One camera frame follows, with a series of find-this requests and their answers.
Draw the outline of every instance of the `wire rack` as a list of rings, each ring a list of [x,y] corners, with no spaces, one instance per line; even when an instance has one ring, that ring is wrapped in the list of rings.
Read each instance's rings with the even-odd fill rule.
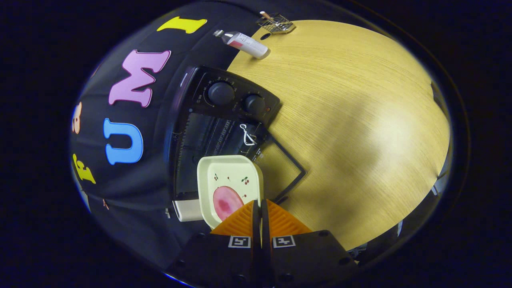
[[[256,23],[265,28],[271,34],[286,34],[295,29],[295,24],[284,18],[279,13],[269,14],[270,20],[261,17]]]

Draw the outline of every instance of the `yellow letter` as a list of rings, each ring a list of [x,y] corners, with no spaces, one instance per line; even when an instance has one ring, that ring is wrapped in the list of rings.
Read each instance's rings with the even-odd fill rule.
[[[82,163],[82,161],[76,160],[76,154],[73,154],[73,161],[75,162],[76,172],[78,173],[78,176],[80,177],[80,179],[89,180],[93,184],[96,184],[96,181],[94,180],[91,170],[89,169],[89,167],[85,167],[85,165]]]
[[[187,34],[196,32],[201,26],[206,23],[206,19],[192,20],[192,19],[181,19],[180,16],[176,16],[171,20],[165,22],[162,26],[158,27],[157,31],[163,29],[181,29],[185,30]]]

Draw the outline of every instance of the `letter m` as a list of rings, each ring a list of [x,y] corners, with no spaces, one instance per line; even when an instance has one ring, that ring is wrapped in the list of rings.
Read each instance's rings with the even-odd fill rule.
[[[133,101],[139,102],[142,107],[147,107],[151,101],[151,88],[144,91],[134,91],[148,84],[154,83],[155,79],[142,68],[151,69],[153,73],[158,73],[165,66],[170,57],[170,51],[161,53],[140,53],[133,50],[128,54],[123,62],[123,69],[130,76],[115,83],[110,89],[109,104],[113,105],[115,101]]]

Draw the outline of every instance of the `toaster oven knob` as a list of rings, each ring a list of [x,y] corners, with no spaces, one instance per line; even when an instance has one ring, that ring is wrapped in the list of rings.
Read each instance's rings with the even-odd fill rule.
[[[258,115],[265,109],[265,100],[257,94],[249,95],[244,100],[243,109],[245,112]]]
[[[226,105],[234,98],[234,90],[226,82],[217,82],[208,89],[208,98],[215,105]]]

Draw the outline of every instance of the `light wood tabletop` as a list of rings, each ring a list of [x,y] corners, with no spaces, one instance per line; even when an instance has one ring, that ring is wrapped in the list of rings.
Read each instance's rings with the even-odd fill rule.
[[[238,53],[228,71],[283,104],[270,132],[307,170],[281,206],[346,249],[404,219],[446,158],[450,128],[431,77],[399,43],[354,25],[300,20],[252,37],[270,55]]]

